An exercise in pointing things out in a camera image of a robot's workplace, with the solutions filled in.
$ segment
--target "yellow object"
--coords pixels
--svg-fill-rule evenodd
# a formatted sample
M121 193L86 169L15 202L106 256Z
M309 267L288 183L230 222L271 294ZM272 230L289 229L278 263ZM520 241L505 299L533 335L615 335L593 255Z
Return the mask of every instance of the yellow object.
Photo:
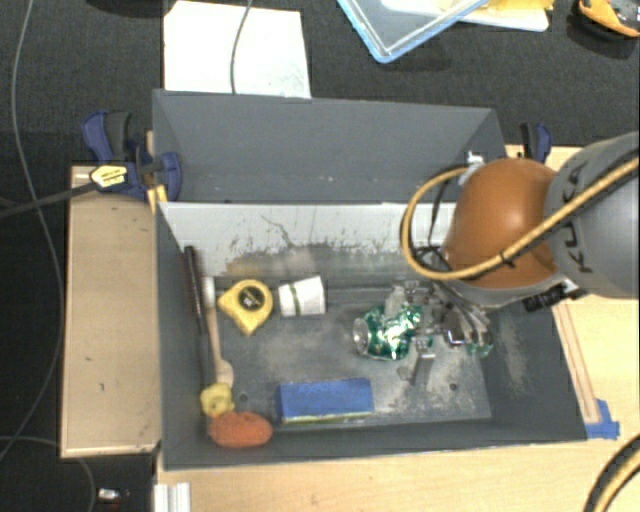
M413 220L413 212L418 205L418 201L420 201L420 199L422 199L422 197L436 185L464 174L465 172L467 172L467 169L463 167L444 172L435 176L434 178L431 178L424 185L422 185L409 201L404 216L402 217L402 223L400 224L400 245L402 247L402 254L413 270L428 279L437 281L453 281L456 279L471 279L473 277L478 277L485 272L495 270L500 265L504 264L505 261L510 261L516 254L518 254L519 251L527 247L531 242L539 238L556 224L562 222L562 220L582 207L591 198L598 195L609 186L613 185L619 179L622 179L626 175L631 174L636 170L637 167L638 157L633 158L629 162L620 165L619 167L608 173L606 176L595 182L593 185L583 190L580 194L575 196L571 201L566 203L553 215L551 215L531 231L520 237L513 244L504 249L500 254L496 254L493 258L489 258L482 263L478 263L477 265L473 265L472 267L468 267L462 270L440 272L423 267L420 262L415 259L413 250L411 248L410 231L411 222Z
M531 10L531 9L550 9L553 7L554 0L489 0L485 7L505 10Z
M273 310L273 296L264 283L245 279L218 299L218 307L248 336L269 318Z
M217 418L225 412L235 409L231 398L231 388L226 382L217 382L200 393L202 412L212 418Z
M610 0L591 0L589 2L581 0L578 2L578 8L587 18L592 19L609 30L614 30L627 37L638 37L640 35L637 28L624 25L621 22Z
M127 172L123 165L101 165L91 171L91 180L102 188L111 187L124 183Z

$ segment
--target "white paper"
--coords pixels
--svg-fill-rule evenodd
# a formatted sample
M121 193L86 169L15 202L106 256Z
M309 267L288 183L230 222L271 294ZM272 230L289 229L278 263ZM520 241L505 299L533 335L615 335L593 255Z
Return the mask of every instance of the white paper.
M179 0L164 18L164 87L231 92L233 42L245 7ZM252 8L238 42L236 91L311 97L300 13Z

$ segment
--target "blue tape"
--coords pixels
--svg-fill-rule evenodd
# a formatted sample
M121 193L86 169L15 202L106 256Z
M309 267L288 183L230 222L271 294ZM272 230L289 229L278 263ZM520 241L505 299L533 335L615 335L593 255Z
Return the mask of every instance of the blue tape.
M611 439L615 441L620 437L620 422L611 419L609 406L604 400L596 398L598 409L600 410L600 423L585 425L587 437L589 439Z

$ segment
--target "wooden table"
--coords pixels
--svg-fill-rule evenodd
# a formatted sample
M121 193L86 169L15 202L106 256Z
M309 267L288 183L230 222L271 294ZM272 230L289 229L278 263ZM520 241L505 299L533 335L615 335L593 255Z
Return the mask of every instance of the wooden table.
M551 165L573 151L554 151ZM71 206L63 456L149 451L160 438L150 219L118 196ZM123 275L96 272L109 262ZM563 308L563 338L573 325L595 395L621 424L617 441L171 473L159 464L157 480L190 482L194 512L582 510L603 464L640 431L638 302L590 296ZM636 477L610 510L638 504Z

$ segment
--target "yellow tape measure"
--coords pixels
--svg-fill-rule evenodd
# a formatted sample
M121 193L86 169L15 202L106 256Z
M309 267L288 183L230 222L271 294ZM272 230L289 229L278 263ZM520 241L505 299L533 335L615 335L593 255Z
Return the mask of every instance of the yellow tape measure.
M229 288L217 304L244 334L250 335L269 318L273 296L264 283L245 279Z

